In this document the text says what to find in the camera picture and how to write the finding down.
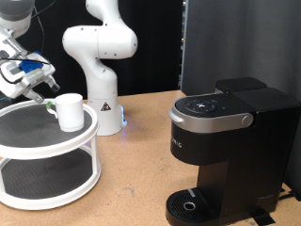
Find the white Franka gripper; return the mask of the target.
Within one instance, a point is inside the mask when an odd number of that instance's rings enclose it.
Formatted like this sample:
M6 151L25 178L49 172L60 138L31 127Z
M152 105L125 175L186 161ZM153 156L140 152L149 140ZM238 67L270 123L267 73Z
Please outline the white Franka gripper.
M13 58L2 51L0 60L0 91L7 97L15 99L23 95L41 104L44 97L33 90L35 86L44 82L53 93L60 90L53 78L55 67L40 52L31 53L24 58Z

